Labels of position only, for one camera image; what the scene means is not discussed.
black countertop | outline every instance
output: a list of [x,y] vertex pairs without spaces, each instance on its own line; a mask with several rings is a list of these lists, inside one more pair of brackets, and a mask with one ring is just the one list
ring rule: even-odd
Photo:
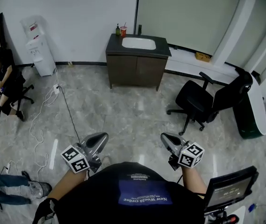
[[145,38],[151,39],[156,43],[156,49],[147,50],[147,49],[136,49],[136,48],[126,48],[122,46],[123,38],[121,36],[116,36],[116,34],[111,34],[106,52],[107,53],[140,53],[143,55],[154,55],[154,56],[171,56],[171,52],[169,50],[168,43],[165,38],[156,37],[156,36],[148,36],[148,35],[133,35],[126,34],[126,37],[136,37],[136,38]]

green table base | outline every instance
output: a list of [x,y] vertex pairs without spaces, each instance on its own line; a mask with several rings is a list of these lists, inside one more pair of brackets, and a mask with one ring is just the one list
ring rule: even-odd
[[237,128],[243,139],[254,139],[263,136],[256,125],[248,94],[240,104],[233,107],[233,110]]

ar tag cube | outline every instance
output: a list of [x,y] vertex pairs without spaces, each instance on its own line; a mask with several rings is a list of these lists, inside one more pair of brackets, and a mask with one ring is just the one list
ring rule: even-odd
[[72,145],[68,146],[61,156],[75,174],[90,168],[86,157]]
[[178,164],[193,168],[201,161],[203,153],[204,148],[197,143],[193,143],[188,148],[181,151]]

display screen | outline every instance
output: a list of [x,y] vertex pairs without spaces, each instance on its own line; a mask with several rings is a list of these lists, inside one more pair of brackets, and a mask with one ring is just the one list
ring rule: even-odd
[[215,189],[208,203],[208,207],[219,205],[231,201],[233,199],[242,197],[248,187],[250,180],[251,177],[234,183],[232,185]]

cabinet door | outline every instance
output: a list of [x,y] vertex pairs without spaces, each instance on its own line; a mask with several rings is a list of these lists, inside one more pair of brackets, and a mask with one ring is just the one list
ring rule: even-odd
[[138,57],[137,79],[139,85],[159,86],[165,66],[166,59]]
[[136,84],[136,56],[107,56],[110,86],[112,84]]

